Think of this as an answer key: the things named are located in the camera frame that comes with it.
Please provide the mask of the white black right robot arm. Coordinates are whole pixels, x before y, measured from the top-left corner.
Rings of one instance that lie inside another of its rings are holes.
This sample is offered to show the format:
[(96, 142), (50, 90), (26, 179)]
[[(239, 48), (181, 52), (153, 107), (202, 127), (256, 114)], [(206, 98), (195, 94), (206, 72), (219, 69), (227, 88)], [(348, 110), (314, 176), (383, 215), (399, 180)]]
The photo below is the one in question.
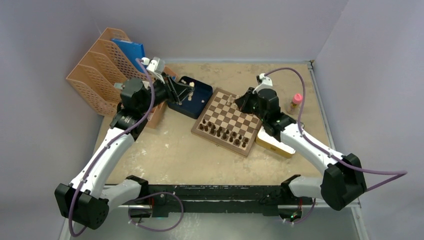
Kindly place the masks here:
[(321, 173), (321, 177), (295, 175), (284, 181), (280, 191), (284, 202), (292, 204), (300, 197), (322, 199), (340, 211), (367, 191), (360, 159), (331, 149), (303, 130), (297, 120), (281, 111), (273, 89), (255, 93), (250, 87), (234, 102), (240, 112), (258, 117), (269, 136), (293, 148)]

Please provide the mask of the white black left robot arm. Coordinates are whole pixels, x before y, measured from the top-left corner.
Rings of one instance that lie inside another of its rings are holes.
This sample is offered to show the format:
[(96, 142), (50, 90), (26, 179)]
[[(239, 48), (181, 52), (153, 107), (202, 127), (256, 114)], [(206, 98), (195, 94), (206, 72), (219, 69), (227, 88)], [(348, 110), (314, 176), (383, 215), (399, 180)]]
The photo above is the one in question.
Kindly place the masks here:
[(75, 223), (82, 225), (82, 231), (96, 230), (109, 212), (129, 201), (142, 205), (154, 198), (165, 200), (166, 196), (176, 196), (167, 191), (150, 192), (148, 181), (134, 175), (108, 189), (104, 186), (118, 161), (145, 128), (152, 108), (166, 101), (180, 104), (195, 88), (175, 82), (169, 76), (150, 81), (148, 88), (137, 77), (116, 86), (121, 88), (120, 102), (102, 144), (69, 184), (60, 183), (54, 191), (73, 237), (80, 235), (74, 231)]

